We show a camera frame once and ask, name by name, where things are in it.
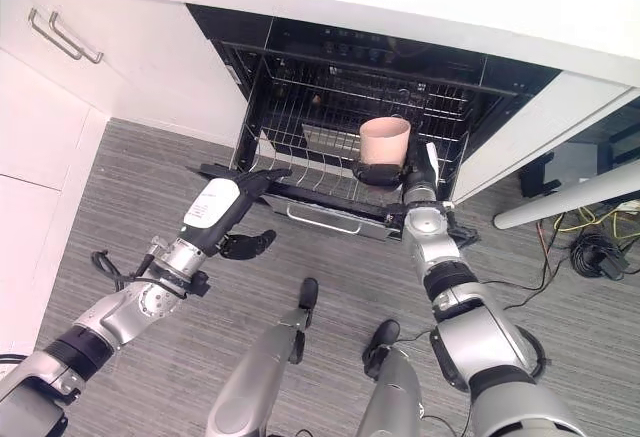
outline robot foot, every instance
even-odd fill
[[[302,285],[300,286],[300,296],[298,297],[298,308],[309,311],[306,325],[307,329],[311,325],[311,315],[313,314],[313,309],[315,308],[317,301],[318,281],[313,277],[307,277],[302,281]]]
[[[384,359],[389,354],[389,346],[393,345],[400,335],[400,324],[393,320],[385,320],[369,341],[369,345],[362,353],[362,363],[364,364],[364,373],[373,380],[378,380],[380,369]]]

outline cup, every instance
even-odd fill
[[[411,124],[400,117],[378,117],[360,126],[360,161],[402,166]]]

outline wire rack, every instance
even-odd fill
[[[259,144],[251,170],[288,167],[293,174],[286,184],[374,205],[397,202],[398,190],[365,186],[351,167],[360,152],[360,126],[398,116],[421,142],[436,145],[440,186],[450,190],[469,132],[473,91],[290,57],[265,57],[264,69],[270,89],[249,110],[243,130]]]

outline floor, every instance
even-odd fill
[[[195,139],[112,121],[104,135],[51,296],[38,348],[113,290],[89,262],[109,249],[133,270],[154,235],[171,239],[205,182],[185,166],[228,162],[230,150]],[[533,226],[498,231],[491,217],[518,201],[507,178],[465,202],[458,219],[482,241],[466,257],[482,279],[534,283],[541,251]],[[272,228],[273,246],[253,261],[213,258],[204,265],[213,289],[189,298],[171,318],[130,343],[96,375],[68,409],[69,436],[201,436],[225,379],[251,342],[295,303],[299,282],[320,282],[307,351],[285,375],[270,431],[293,436],[354,435],[373,384],[360,352],[377,324],[400,321],[405,336],[433,324],[424,290],[398,243],[311,229],[254,206],[242,232]],[[555,262],[562,257],[553,251]],[[547,292],[511,312],[535,333],[552,366],[544,383],[564,398],[589,435],[640,435],[640,284],[586,280],[564,266]],[[502,302],[526,292],[494,285]],[[403,344],[419,375],[427,412],[460,432],[468,400],[442,379],[428,339]],[[447,436],[437,421],[422,435]]]

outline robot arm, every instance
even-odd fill
[[[199,268],[207,257],[220,252],[249,258],[264,250],[270,242],[261,237],[229,238],[228,232],[271,182],[289,173],[259,171],[209,182],[185,215],[176,240],[170,246],[154,242],[131,284],[99,300],[0,381],[2,436],[62,435],[67,426],[62,406],[79,397],[116,351],[172,313],[189,293],[206,293],[208,277]]]
[[[531,378],[526,340],[449,237],[448,207],[436,201],[435,172],[421,168],[427,156],[413,157],[404,184],[403,242],[432,303],[437,327],[430,340],[442,374],[471,393],[474,435],[584,435],[566,405]]]

